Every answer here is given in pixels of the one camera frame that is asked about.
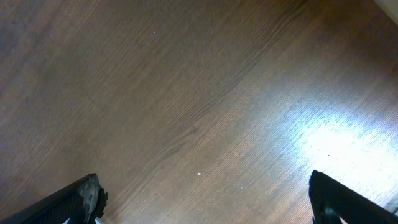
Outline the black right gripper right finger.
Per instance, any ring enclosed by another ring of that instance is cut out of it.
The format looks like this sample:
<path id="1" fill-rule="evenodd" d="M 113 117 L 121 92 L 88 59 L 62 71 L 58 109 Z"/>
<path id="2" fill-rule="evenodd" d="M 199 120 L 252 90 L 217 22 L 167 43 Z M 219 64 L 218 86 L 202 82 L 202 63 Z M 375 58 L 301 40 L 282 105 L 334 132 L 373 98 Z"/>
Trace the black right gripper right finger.
<path id="1" fill-rule="evenodd" d="M 313 224 L 397 224 L 397 215 L 317 170 L 310 176 L 308 194 Z"/>

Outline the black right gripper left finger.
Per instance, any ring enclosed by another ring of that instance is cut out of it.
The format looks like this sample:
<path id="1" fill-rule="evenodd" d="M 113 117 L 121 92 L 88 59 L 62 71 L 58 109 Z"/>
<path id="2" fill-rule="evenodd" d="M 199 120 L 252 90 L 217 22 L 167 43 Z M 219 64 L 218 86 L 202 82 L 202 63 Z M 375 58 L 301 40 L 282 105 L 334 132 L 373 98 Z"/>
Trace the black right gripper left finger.
<path id="1" fill-rule="evenodd" d="M 1 220 L 2 224 L 95 224 L 104 215 L 108 193 L 96 174 L 87 176 Z"/>

